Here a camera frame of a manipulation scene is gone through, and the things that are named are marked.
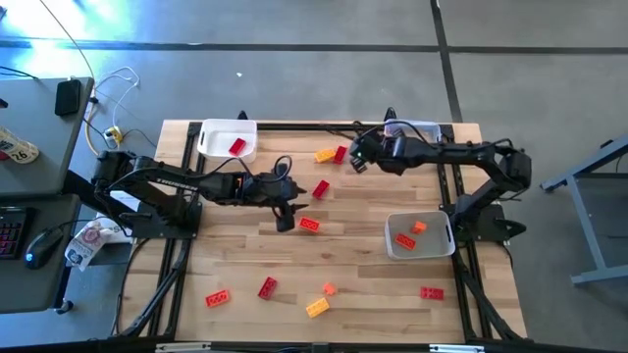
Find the concrete floor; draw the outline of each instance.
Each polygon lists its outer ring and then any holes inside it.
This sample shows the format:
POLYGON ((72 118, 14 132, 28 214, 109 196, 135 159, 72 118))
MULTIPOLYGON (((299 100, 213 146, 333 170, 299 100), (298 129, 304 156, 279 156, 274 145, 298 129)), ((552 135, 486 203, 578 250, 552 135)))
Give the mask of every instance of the concrete floor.
MULTIPOLYGON (((48 2, 68 30, 85 40, 439 44, 429 0, 48 2)), ((38 2, 8 3, 9 12, 0 21, 1 65, 42 77, 88 75, 79 53, 58 49, 54 41, 8 47, 7 41, 65 39, 38 2)), ((628 46, 624 1, 441 0, 440 5, 449 45, 628 46)), ((395 106, 403 117, 451 121, 437 52, 145 48, 151 50, 85 54, 97 78, 121 66, 131 66, 141 76, 139 89, 123 102, 132 115, 120 110, 118 119, 123 128, 140 127, 154 141, 165 119, 231 118, 242 109, 256 120, 367 121, 379 120, 387 107, 395 106)), ((451 54, 450 60, 463 121, 480 123, 488 140, 511 137, 525 147, 533 159, 534 184, 628 132, 628 55, 451 54)), ((110 80, 102 91, 118 99, 127 86, 110 80)), ((111 124, 114 106, 106 98, 103 102, 107 109, 94 121, 99 128, 111 124)), ((153 153, 139 134, 130 135, 127 147, 153 153)), ((81 137, 72 169, 89 177, 93 162, 81 137)), ((628 171, 628 166, 620 170, 628 171)), ((528 226, 513 239, 511 251, 529 336, 545 343, 628 350, 628 278, 583 287, 570 283, 570 275, 591 270, 593 261, 566 190, 545 195, 535 187, 523 202, 504 207, 511 219, 528 226)), ((68 296, 77 307, 71 314, 1 316, 0 346, 107 336, 122 270, 74 272, 68 296)))

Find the computer mouse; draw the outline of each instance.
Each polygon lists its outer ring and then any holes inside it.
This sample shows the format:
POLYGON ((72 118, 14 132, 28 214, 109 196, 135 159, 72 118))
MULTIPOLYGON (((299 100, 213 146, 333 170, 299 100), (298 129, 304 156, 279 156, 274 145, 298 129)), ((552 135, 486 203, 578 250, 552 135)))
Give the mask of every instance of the computer mouse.
POLYGON ((55 252, 63 239, 63 231, 60 227, 45 229, 28 245, 24 254, 24 263, 27 268, 36 270, 42 268, 55 252))

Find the wooden table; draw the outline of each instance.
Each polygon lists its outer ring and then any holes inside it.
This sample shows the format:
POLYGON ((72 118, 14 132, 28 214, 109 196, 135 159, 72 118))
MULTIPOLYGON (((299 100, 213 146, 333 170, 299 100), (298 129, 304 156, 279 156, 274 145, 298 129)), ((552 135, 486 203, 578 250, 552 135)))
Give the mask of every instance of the wooden table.
MULTIPOLYGON (((164 122, 156 160, 181 164, 188 123, 164 122)), ((457 141, 481 141, 478 125, 453 126, 457 141)), ((278 157, 290 154, 294 162, 291 176, 310 191, 298 198, 298 203, 310 206, 297 216, 321 221, 321 230, 316 235, 298 228, 277 233, 269 209, 204 202, 185 277, 177 340, 462 342, 451 260, 392 261, 384 243, 388 214, 438 208, 441 196, 436 167, 407 170, 399 177, 372 166, 357 175, 348 162, 342 166, 314 163, 316 151, 346 146, 346 139, 319 131, 259 131, 258 137, 257 159, 250 164, 251 170, 269 171, 278 157), (311 190, 321 179, 331 188, 324 200, 317 201, 311 190), (257 297, 266 277, 279 282, 270 301, 257 297), (305 307, 324 296, 327 281, 335 284, 339 293, 328 297, 330 310, 310 319, 305 307), (421 299, 421 286, 443 288, 445 300, 421 299), (221 289, 229 290, 231 301, 208 309, 205 296, 221 289)), ((191 166, 195 159, 194 148, 191 166)), ((214 167, 208 164, 206 171, 214 167)), ((237 170, 237 163, 224 168, 237 170)), ((474 167, 462 167, 462 172, 467 192, 487 179, 474 167)), ((163 247, 164 241, 151 240, 131 267, 124 327, 155 290, 163 247)), ((525 335, 506 253, 487 243, 479 243, 477 252, 485 292, 512 328, 525 335)), ((468 297, 474 328, 480 332, 477 306, 472 295, 468 297)), ((163 323, 169 308, 167 301, 163 323)))

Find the white plastic bin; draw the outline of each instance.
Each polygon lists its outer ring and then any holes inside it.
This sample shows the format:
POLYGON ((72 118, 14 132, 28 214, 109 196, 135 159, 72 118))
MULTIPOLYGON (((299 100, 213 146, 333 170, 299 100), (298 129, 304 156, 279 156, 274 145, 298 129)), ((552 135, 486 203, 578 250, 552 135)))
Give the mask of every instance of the white plastic bin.
POLYGON ((419 132, 428 140, 428 142, 440 142, 443 138, 441 133, 441 126, 434 122, 420 122, 420 121, 412 121, 412 120, 388 120, 386 125, 384 126, 384 134, 387 136, 392 136, 394 133, 401 129, 406 136, 415 137, 416 132, 412 130, 412 127, 406 124, 395 124, 394 122, 407 122, 416 127, 419 132))
POLYGON ((455 250, 449 217, 443 211, 391 214, 386 220, 384 237, 389 257, 393 260, 437 258, 449 256, 455 250), (410 231, 417 221, 428 226, 420 234, 410 231), (413 250, 407 250, 394 241, 399 233, 416 241, 413 250))
POLYGON ((257 123, 248 120, 208 119, 203 121, 196 149, 211 161, 233 157, 229 153, 238 138, 246 141, 239 154, 242 161, 253 162, 257 151, 257 123))

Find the keyboard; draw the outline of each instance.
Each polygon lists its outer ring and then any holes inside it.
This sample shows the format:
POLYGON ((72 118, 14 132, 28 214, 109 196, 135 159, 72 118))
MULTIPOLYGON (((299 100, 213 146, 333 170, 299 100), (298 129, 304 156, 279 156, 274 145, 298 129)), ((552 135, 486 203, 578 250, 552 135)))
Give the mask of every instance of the keyboard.
POLYGON ((28 207, 0 207, 0 260, 12 260, 21 255, 29 214, 28 207))

